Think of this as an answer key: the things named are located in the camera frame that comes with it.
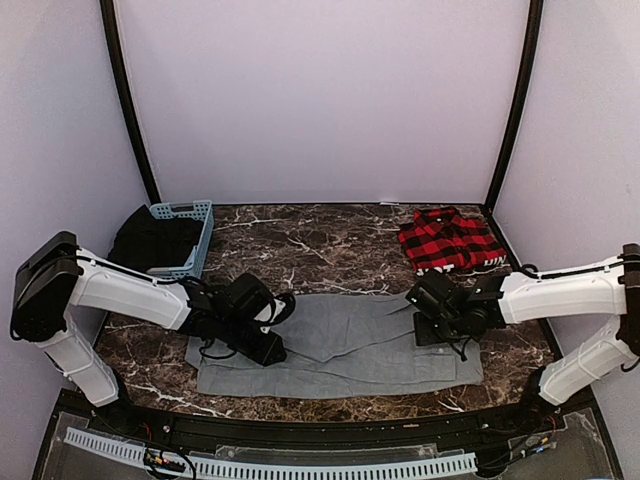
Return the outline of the light blue plastic basket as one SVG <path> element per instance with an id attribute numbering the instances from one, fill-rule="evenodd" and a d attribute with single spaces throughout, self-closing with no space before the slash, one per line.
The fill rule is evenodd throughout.
<path id="1" fill-rule="evenodd" d="M 200 278 L 214 227 L 212 202 L 158 203 L 149 211 L 160 237 L 147 273 L 167 279 Z"/>

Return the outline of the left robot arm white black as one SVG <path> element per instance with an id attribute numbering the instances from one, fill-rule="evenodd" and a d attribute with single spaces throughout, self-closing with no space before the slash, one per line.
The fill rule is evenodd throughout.
<path id="1" fill-rule="evenodd" d="M 124 400 L 122 381 L 82 335 L 71 308 L 133 317 L 207 345 L 219 340 L 233 354 L 270 366 L 286 358 L 273 329 L 295 306 L 292 294 L 275 295 L 252 274 L 227 286 L 162 279 L 102 259 L 61 231 L 17 270 L 9 332 L 41 349 L 93 406 L 103 407 L 107 425 L 131 436 L 141 427 L 140 412 Z"/>

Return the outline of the grey long sleeve shirt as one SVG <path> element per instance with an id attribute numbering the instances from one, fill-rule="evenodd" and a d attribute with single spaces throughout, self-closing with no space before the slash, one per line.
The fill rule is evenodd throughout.
<path id="1" fill-rule="evenodd" d="M 301 295 L 275 329 L 287 352 L 283 362 L 263 367 L 232 355 L 221 341 L 205 349 L 197 338 L 185 360 L 206 395 L 341 399 L 481 384 L 479 345 L 471 342 L 463 356 L 446 344 L 417 345 L 416 311 L 403 294 Z"/>

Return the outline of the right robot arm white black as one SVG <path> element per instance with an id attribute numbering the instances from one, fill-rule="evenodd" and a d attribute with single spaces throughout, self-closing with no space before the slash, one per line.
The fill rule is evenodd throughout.
<path id="1" fill-rule="evenodd" d="M 470 287 L 429 271 L 409 290 L 420 346 L 447 344 L 460 356 L 489 330 L 529 320 L 606 314 L 593 336 L 528 378 L 510 413 L 521 434 L 534 432 L 574 394 L 625 363 L 639 359 L 639 247 L 591 265 L 551 272 L 520 270 L 484 276 Z"/>

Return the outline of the red black plaid shirt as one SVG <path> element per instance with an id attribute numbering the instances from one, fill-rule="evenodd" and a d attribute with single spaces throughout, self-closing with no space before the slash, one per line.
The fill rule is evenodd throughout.
<path id="1" fill-rule="evenodd" d="M 416 209 L 413 220 L 399 227 L 397 239 L 417 276 L 486 270 L 507 261 L 489 227 L 455 207 Z"/>

